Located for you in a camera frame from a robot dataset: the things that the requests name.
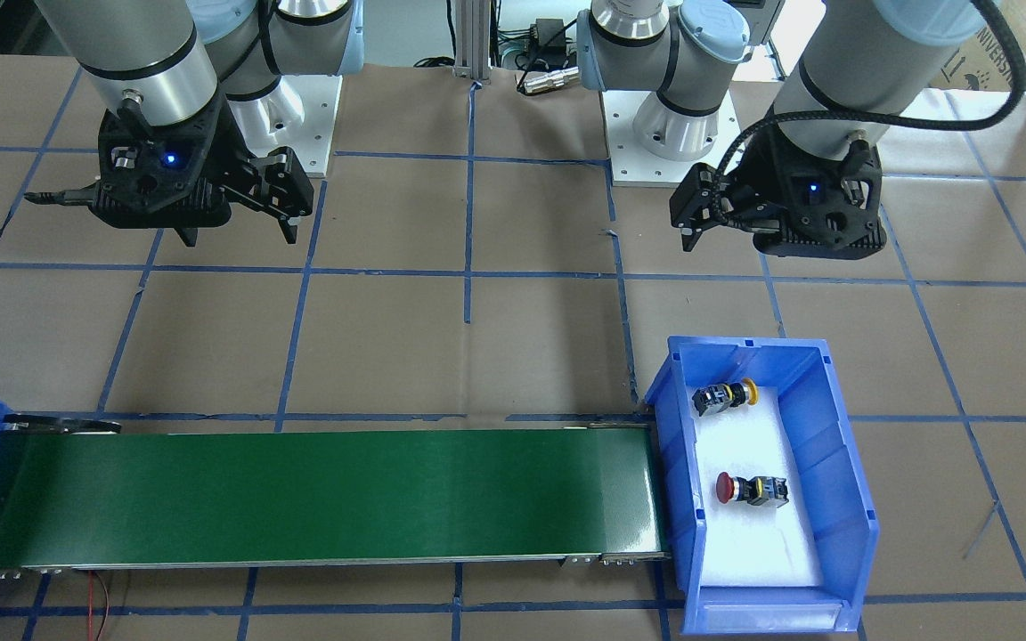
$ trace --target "grid line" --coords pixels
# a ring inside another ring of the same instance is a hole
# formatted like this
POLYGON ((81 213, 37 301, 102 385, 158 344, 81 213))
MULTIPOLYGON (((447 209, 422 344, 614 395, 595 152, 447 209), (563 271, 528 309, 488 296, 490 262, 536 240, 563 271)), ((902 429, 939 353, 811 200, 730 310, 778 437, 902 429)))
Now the grid line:
POLYGON ((966 419, 966 411, 964 410, 964 401, 960 397, 960 390, 956 387, 956 379, 952 374, 952 370, 948 368, 948 360, 944 356, 944 350, 941 349, 941 342, 937 337, 935 328, 933 328, 933 321, 929 319, 929 311, 924 308, 924 301, 921 297, 920 289, 916 285, 916 281, 913 280, 913 273, 908 267, 908 261, 905 259, 905 253, 901 250, 901 243, 897 240, 896 230, 893 228, 891 219, 889 219, 887 212, 884 211, 884 207, 880 208, 881 218, 883 218, 884 226, 889 232, 889 239, 893 244, 893 248, 896 251, 897 259, 901 263, 901 270, 905 273, 905 280, 908 280, 909 291, 913 294, 913 301, 915 301, 917 313, 921 316, 921 321, 924 323, 925 332, 929 333, 929 342, 933 344, 934 353, 936 353, 937 361, 941 364, 941 371, 944 373, 945 382, 948 384, 948 391, 952 395, 953 402, 956 404, 956 413, 961 417, 961 425, 964 427, 964 434, 969 438, 969 443, 973 447, 973 453, 976 455, 976 462, 981 468, 982 477, 984 477, 984 482, 989 490, 989 494, 992 496, 993 503, 996 506, 996 514, 1000 517, 1000 524, 1004 528, 1004 534, 1009 536, 1009 544, 1013 553, 1016 557, 1016 563, 1021 569, 1023 575, 1023 582, 1026 584, 1026 560, 1023 560, 1023 552, 1019 548, 1019 540, 1016 538, 1016 532, 1011 527, 1011 522, 1009 520, 1009 514, 1004 510, 1004 504, 1000 499, 1000 492, 996 490, 996 483, 992 479, 992 472, 989 471, 989 463, 984 457, 984 453, 981 451, 981 443, 977 441, 976 434, 973 431, 972 422, 966 419))
MULTIPOLYGON (((611 165, 605 163, 604 190, 607 196, 607 222, 616 223, 616 199, 611 197, 611 165)), ((631 318, 628 317, 628 287, 624 271, 624 252, 620 250, 620 236, 609 230, 611 239, 611 263, 616 267, 616 293, 620 298, 620 327, 624 332, 624 358, 628 367, 628 396, 631 405, 639 405, 639 390, 636 383, 636 355, 631 345, 631 318)))
MULTIPOLYGON (((953 98, 949 96, 948 93, 945 94, 945 98, 948 101, 948 108, 952 111, 954 117, 959 118, 960 113, 956 110, 956 103, 953 102, 953 98)), ((976 143, 973 141, 973 135, 970 134, 969 131, 964 131, 963 135, 964 142, 969 144, 969 149, 973 152, 973 158, 976 159, 976 163, 981 167, 981 171, 984 172, 984 177, 989 181, 989 188, 992 190, 992 194, 995 196, 996 202, 1000 203, 1000 208, 1004 212, 1004 218, 1009 219, 1011 230, 1013 230, 1016 240, 1018 240, 1019 245, 1021 245, 1021 248, 1023 249, 1023 255, 1026 255, 1026 239, 1023 238, 1023 233, 1019 230, 1019 225, 1016 223, 1016 216, 1013 215, 1013 212, 1009 207, 1009 203, 1004 202, 1004 198, 1002 197, 1002 194, 1000 194, 1000 187, 996 185, 996 179, 993 178, 992 172, 989 170, 989 166, 984 162, 984 157, 981 155, 980 149, 977 149, 976 143)))
MULTIPOLYGON (((101 263, 13 263, 4 261, 0 269, 37 269, 37 271, 81 272, 140 272, 144 265, 101 263)), ((263 267, 262 265, 153 265, 152 272, 204 272, 204 273, 302 273, 300 267, 263 267)), ((328 276, 425 276, 461 279, 467 276, 464 269, 394 269, 376 267, 311 267, 313 275, 328 276)), ((472 279, 576 279, 611 280, 616 273, 606 272, 531 272, 531 271, 471 271, 472 279)), ((625 280, 702 280, 729 281, 729 283, 765 283, 765 275, 737 275, 736 273, 624 273, 625 280)), ((895 285, 904 287, 902 279, 871 279, 871 277, 833 276, 770 276, 774 284, 812 283, 834 285, 895 285)), ((917 280, 931 287, 994 287, 1026 288, 1026 280, 917 280)))
POLYGON ((42 162, 42 157, 45 154, 46 147, 48 147, 50 145, 50 141, 53 139, 53 132, 57 130, 57 123, 62 122, 62 117, 66 114, 66 107, 70 105, 70 97, 73 96, 74 89, 77 89, 78 81, 81 80, 81 77, 82 69, 79 66, 77 72, 74 72, 74 78, 70 81, 69 88, 66 89, 65 95, 62 96, 62 105, 57 106, 57 112, 54 112, 53 114, 53 121, 50 123, 49 129, 45 131, 41 146, 37 149, 36 154, 34 154, 34 159, 30 163, 30 169, 26 171, 26 177, 24 178, 24 182, 22 182, 22 186, 17 188, 13 202, 10 203, 10 208, 7 211, 7 215, 5 215, 3 226, 0 227, 0 240, 3 239, 3 234, 7 231, 7 226, 10 225, 13 219, 13 215, 15 215, 15 212, 17 211, 17 206, 21 206, 22 204, 22 199, 26 194, 26 188, 30 187, 30 182, 34 178, 37 166, 42 162))
POLYGON ((244 587, 244 603, 240 606, 240 627, 236 629, 236 641, 247 640, 247 626, 252 619, 252 600, 255 597, 255 582, 260 578, 260 568, 248 568, 247 584, 244 587))
POLYGON ((774 310, 774 321, 779 324, 779 337, 785 339, 786 324, 782 321, 782 308, 779 307, 779 295, 774 291, 774 278, 771 276, 771 267, 766 263, 764 254, 758 254, 758 264, 762 268, 762 280, 766 283, 766 295, 771 296, 771 309, 774 310))
MULTIPOLYGON (((261 568, 249 568, 253 572, 261 568)), ((48 584, 50 575, 42 576, 48 584)), ((369 613, 452 613, 453 601, 445 604, 249 604, 241 605, 113 605, 110 616, 261 616, 261 615, 369 615, 369 613)), ((870 594, 866 604, 1005 604, 1026 602, 1026 592, 953 592, 921 594, 870 594)), ((596 610, 681 610, 683 599, 634 599, 620 601, 496 601, 489 604, 461 604, 461 612, 532 612, 532 611, 596 611, 596 610)), ((0 607, 0 617, 80 617, 85 605, 32 605, 31 607, 0 607)))
POLYGON ((97 411, 105 411, 105 405, 110 401, 113 382, 118 377, 118 366, 121 365, 121 357, 125 354, 125 345, 129 344, 129 335, 133 332, 133 321, 137 319, 137 310, 142 307, 145 289, 150 281, 150 273, 153 273, 153 262, 156 259, 156 252, 160 248, 160 239, 163 237, 164 230, 158 230, 153 239, 153 245, 150 246, 150 255, 145 259, 142 280, 139 280, 137 291, 133 292, 133 301, 129 304, 129 313, 125 316, 125 325, 121 328, 121 337, 118 337, 118 346, 114 349, 113 360, 110 361, 109 373, 106 374, 105 385, 102 386, 102 396, 97 398, 97 411))
POLYGON ((287 415, 287 397, 292 390, 292 376, 295 373, 295 356, 299 353, 299 337, 303 328, 303 313, 307 309, 307 294, 311 285, 311 264, 314 263, 314 252, 319 243, 319 234, 322 229, 322 212, 324 212, 325 200, 327 198, 327 183, 319 184, 319 198, 314 206, 314 226, 311 227, 311 239, 307 245, 307 256, 303 259, 301 269, 301 290, 295 299, 295 316, 292 320, 292 332, 287 342, 287 364, 284 366, 284 380, 280 384, 280 401, 276 405, 276 425, 273 431, 276 434, 284 431, 284 419, 287 415))
POLYGON ((467 162, 465 162, 465 261, 462 283, 462 321, 469 325, 473 320, 473 174, 476 158, 473 151, 476 146, 476 107, 477 89, 480 82, 469 84, 469 122, 467 133, 467 162))

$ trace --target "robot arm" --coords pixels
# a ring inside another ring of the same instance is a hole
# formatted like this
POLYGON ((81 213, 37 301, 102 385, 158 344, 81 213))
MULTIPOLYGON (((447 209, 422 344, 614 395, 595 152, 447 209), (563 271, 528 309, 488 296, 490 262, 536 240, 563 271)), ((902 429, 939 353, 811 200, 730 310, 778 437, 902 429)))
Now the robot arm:
POLYGON ((719 106, 750 28, 723 0, 593 0, 577 17, 577 56, 588 89, 650 91, 632 129, 648 152, 673 161, 715 144, 719 106))
POLYGON ((697 164, 680 183, 672 227, 684 251, 723 225, 753 233, 763 253, 866 258, 886 244, 876 143, 889 126, 985 129, 1005 118, 1025 89, 1023 54, 992 0, 829 0, 766 117, 740 134, 718 167, 697 164), (985 19, 1014 70, 1001 110, 978 121, 900 117, 985 19), (725 174, 744 142, 738 169, 725 174))
POLYGON ((192 12, 184 0, 37 4, 107 111, 101 178, 28 200, 88 206, 118 228, 170 227, 189 246, 199 228, 226 224, 235 202, 272 215, 295 242, 314 189, 290 147, 248 151, 232 101, 267 96, 282 73, 358 71, 361 0, 194 1, 192 12))

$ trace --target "cable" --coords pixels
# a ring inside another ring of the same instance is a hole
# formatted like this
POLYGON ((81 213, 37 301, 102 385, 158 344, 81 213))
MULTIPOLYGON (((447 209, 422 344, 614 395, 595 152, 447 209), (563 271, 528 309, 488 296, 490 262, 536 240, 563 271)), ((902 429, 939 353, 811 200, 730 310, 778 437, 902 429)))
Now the cable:
POLYGON ((568 24, 562 26, 561 30, 559 30, 557 33, 554 33, 553 37, 550 37, 550 39, 547 40, 545 44, 539 44, 537 47, 534 48, 532 51, 529 52, 529 54, 526 54, 525 59, 529 62, 527 65, 525 65, 524 73, 521 74, 521 80, 518 80, 516 82, 516 89, 518 93, 524 93, 524 79, 529 76, 529 68, 532 65, 537 65, 538 61, 537 53, 541 51, 541 49, 549 48, 549 45, 553 44, 554 40, 557 40, 557 38, 561 36, 562 33, 565 33, 575 24, 578 24, 577 17, 573 17, 573 19, 570 19, 568 24))
POLYGON ((445 0, 445 26, 448 26, 448 47, 457 57, 457 34, 453 33, 453 0, 445 0))
MULTIPOLYGON (((766 117, 762 118, 762 120, 748 126, 738 135, 738 137, 734 139, 734 142, 731 143, 731 146, 727 147, 727 151, 723 154, 723 159, 719 161, 719 164, 716 167, 715 178, 718 179, 724 177, 725 168, 728 164, 731 164, 731 161, 734 159, 734 154, 736 154, 742 144, 746 143, 754 133, 765 129, 767 126, 780 125, 780 123, 783 122, 846 120, 856 122, 872 122, 877 125, 904 126, 908 127, 908 129, 928 129, 934 131, 980 131, 981 129, 987 129, 987 127, 998 125, 1003 118, 1008 118, 1010 114, 1014 112, 1016 107, 1019 106, 1021 98, 1023 98, 1023 93, 1026 91, 1026 63, 1023 61, 1023 50, 1019 47, 1019 42, 1016 41, 1016 36, 1009 27, 1009 21, 1004 19, 1000 9, 996 8, 993 1, 972 1, 974 7, 976 7, 976 10, 980 11, 981 16, 984 17, 985 24, 989 26, 989 31, 992 32, 994 37, 996 37, 996 41, 1000 44, 1002 53, 1004 53, 1004 59, 1009 62, 1009 67, 1011 68, 1011 72, 1013 72, 1009 98, 1002 103, 1000 109, 996 110, 994 114, 989 115, 989 117, 986 118, 979 118, 978 120, 933 120, 932 118, 905 118, 901 117, 901 115, 878 114, 852 110, 791 112, 786 114, 766 115, 766 117)), ((721 202, 723 202, 723 194, 721 194, 721 190, 712 190, 712 203, 709 207, 710 214, 719 223, 725 224, 727 218, 725 217, 725 212, 723 211, 721 202)))
POLYGON ((416 62, 415 66, 421 69, 451 68, 453 66, 453 58, 449 56, 423 57, 421 61, 416 62))

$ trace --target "metal bracket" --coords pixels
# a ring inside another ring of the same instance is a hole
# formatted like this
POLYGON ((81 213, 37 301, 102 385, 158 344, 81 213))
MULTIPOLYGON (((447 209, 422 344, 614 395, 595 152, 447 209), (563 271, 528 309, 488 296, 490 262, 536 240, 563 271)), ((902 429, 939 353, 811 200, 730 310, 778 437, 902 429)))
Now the metal bracket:
MULTIPOLYGON (((712 149, 701 159, 678 162, 662 159, 639 144, 638 134, 631 128, 639 106, 647 91, 604 91, 604 131, 607 133, 607 153, 611 159, 611 184, 622 187, 678 186, 693 164, 705 162, 717 165, 725 149, 741 133, 739 120, 734 113, 731 93, 723 96, 718 111, 719 130, 712 149)), ((736 154, 729 169, 738 166, 742 154, 736 154)))
POLYGON ((453 76, 489 81, 489 0, 456 0, 457 54, 453 76))

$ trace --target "green conveyor belt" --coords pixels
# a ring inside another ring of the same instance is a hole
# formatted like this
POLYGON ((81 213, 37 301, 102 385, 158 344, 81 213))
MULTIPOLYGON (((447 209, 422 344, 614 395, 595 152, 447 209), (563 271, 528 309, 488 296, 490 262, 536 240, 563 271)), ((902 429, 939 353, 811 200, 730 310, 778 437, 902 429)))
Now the green conveyor belt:
POLYGON ((642 429, 0 435, 0 569, 659 556, 642 429))

